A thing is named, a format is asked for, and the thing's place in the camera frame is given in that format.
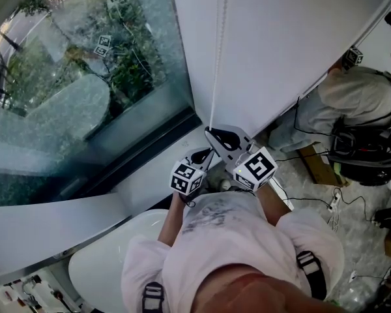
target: backpack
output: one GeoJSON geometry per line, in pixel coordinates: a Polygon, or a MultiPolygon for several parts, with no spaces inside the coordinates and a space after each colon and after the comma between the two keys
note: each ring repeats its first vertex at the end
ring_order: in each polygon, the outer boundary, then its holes
{"type": "MultiPolygon", "coordinates": [[[[390,83],[391,77],[384,76],[390,83]]],[[[327,155],[334,171],[365,186],[378,186],[391,181],[391,125],[369,127],[368,124],[391,116],[356,125],[346,125],[340,119],[332,131],[332,147],[327,155]]]]}

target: white t-shirt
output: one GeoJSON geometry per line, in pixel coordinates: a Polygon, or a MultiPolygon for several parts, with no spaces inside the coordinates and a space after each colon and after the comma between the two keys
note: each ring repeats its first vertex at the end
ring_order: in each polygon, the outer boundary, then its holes
{"type": "Polygon", "coordinates": [[[311,295],[296,261],[304,250],[320,259],[328,293],[340,279],[342,245],[316,212],[294,210],[274,227],[259,200],[247,192],[207,194],[195,202],[194,208],[185,208],[172,247],[142,236],[131,240],[121,284],[129,313],[141,312],[143,289],[153,281],[164,286],[164,312],[190,312],[202,281],[217,268],[234,263],[250,265],[311,295]]]}
{"type": "MultiPolygon", "coordinates": [[[[372,68],[353,67],[347,72],[334,69],[320,83],[317,92],[322,103],[342,116],[346,125],[365,123],[391,112],[391,83],[372,68]]],[[[390,122],[391,116],[368,126],[390,122]]]]}

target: cable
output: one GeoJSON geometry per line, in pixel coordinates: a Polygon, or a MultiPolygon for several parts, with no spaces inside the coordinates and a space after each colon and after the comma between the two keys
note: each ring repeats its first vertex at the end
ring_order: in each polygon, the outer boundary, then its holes
{"type": "Polygon", "coordinates": [[[371,121],[368,121],[368,122],[363,122],[363,123],[359,123],[359,124],[355,124],[355,125],[345,125],[345,127],[347,127],[347,128],[361,127],[362,125],[371,124],[371,123],[380,121],[381,119],[387,118],[389,116],[391,116],[391,112],[386,114],[386,115],[383,115],[381,117],[378,117],[378,118],[375,118],[375,119],[371,119],[371,121]]]}
{"type": "Polygon", "coordinates": [[[226,25],[226,18],[227,18],[227,5],[228,0],[224,0],[223,2],[223,16],[222,16],[222,24],[220,27],[220,34],[219,34],[219,3],[220,0],[217,0],[216,5],[216,54],[215,54],[215,67],[214,67],[214,81],[213,81],[213,91],[212,91],[212,104],[211,104],[211,112],[210,112],[210,131],[212,129],[213,125],[213,117],[214,117],[214,109],[216,108],[216,98],[217,98],[217,83],[218,83],[218,77],[220,73],[220,67],[221,67],[221,61],[222,61],[222,49],[223,49],[223,42],[224,42],[224,35],[225,35],[225,25],[226,25]]]}
{"type": "Polygon", "coordinates": [[[284,159],[284,160],[275,160],[275,162],[284,162],[284,161],[288,161],[288,160],[292,160],[292,159],[300,159],[300,158],[308,158],[308,157],[314,157],[315,155],[328,155],[330,153],[330,151],[324,151],[324,152],[320,152],[320,153],[314,153],[314,154],[311,154],[311,155],[302,155],[302,156],[294,156],[293,158],[288,158],[288,159],[284,159]]]}
{"type": "MultiPolygon", "coordinates": [[[[132,45],[135,44],[135,34],[133,34],[133,32],[128,28],[128,26],[124,23],[123,21],[123,17],[122,17],[122,14],[120,13],[120,10],[119,10],[119,6],[117,6],[117,3],[115,3],[115,7],[116,7],[116,10],[117,10],[117,14],[119,15],[120,17],[120,21],[122,22],[122,25],[123,27],[132,35],[132,38],[133,38],[133,41],[132,41],[132,45]]],[[[149,73],[149,71],[145,68],[145,66],[142,64],[142,62],[140,61],[140,59],[138,58],[138,55],[136,54],[135,50],[132,48],[132,52],[133,54],[135,55],[136,59],[138,60],[139,64],[143,67],[143,69],[146,71],[147,74],[149,74],[152,78],[152,74],[149,73]]]]}
{"type": "Polygon", "coordinates": [[[272,178],[272,180],[275,182],[276,185],[278,185],[282,191],[284,191],[285,195],[287,196],[287,198],[283,199],[283,201],[287,201],[287,200],[297,200],[297,201],[321,201],[322,203],[324,203],[328,208],[332,208],[327,202],[325,202],[324,200],[320,200],[319,198],[295,198],[295,197],[288,197],[288,194],[287,192],[282,188],[282,186],[280,186],[278,184],[278,182],[272,178]]]}
{"type": "Polygon", "coordinates": [[[348,202],[348,201],[345,201],[345,200],[343,199],[343,192],[342,192],[341,189],[338,188],[338,187],[336,187],[335,189],[333,189],[333,197],[336,195],[336,191],[337,191],[337,190],[339,190],[340,198],[341,198],[342,202],[343,202],[344,204],[347,204],[347,205],[350,205],[350,204],[352,204],[353,202],[355,202],[356,200],[358,200],[359,198],[362,198],[362,201],[364,201],[364,216],[365,216],[365,221],[367,221],[367,222],[372,222],[372,220],[368,220],[368,218],[367,218],[367,216],[366,216],[366,200],[365,200],[365,198],[364,198],[363,196],[358,196],[358,197],[356,197],[354,200],[348,202]]]}
{"type": "Polygon", "coordinates": [[[331,216],[328,220],[327,224],[332,228],[332,231],[334,233],[338,232],[339,224],[340,224],[340,215],[339,210],[337,210],[336,214],[334,216],[331,216]]]}
{"type": "Polygon", "coordinates": [[[193,201],[194,199],[194,194],[193,196],[189,195],[189,196],[185,196],[184,194],[181,194],[180,193],[180,199],[182,200],[182,202],[187,205],[188,207],[195,207],[196,206],[196,203],[193,201]]]}
{"type": "Polygon", "coordinates": [[[354,278],[356,277],[370,277],[370,278],[379,278],[379,279],[384,279],[384,277],[376,277],[376,276],[364,276],[364,275],[356,275],[354,278]]]}

